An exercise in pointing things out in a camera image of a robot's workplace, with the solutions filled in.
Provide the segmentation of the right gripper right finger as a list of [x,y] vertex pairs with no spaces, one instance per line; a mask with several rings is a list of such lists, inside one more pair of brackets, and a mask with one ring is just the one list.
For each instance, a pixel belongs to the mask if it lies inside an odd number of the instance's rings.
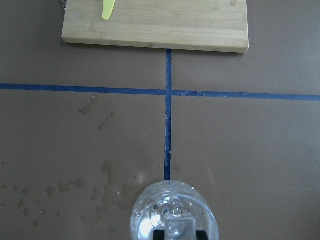
[[205,230],[197,230],[196,231],[196,239],[197,240],[208,240],[208,234]]

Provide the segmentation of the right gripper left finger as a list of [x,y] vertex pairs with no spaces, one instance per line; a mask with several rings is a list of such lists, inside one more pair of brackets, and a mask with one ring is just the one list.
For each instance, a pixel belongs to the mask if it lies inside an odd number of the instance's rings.
[[164,230],[154,230],[153,231],[153,240],[165,240],[165,231]]

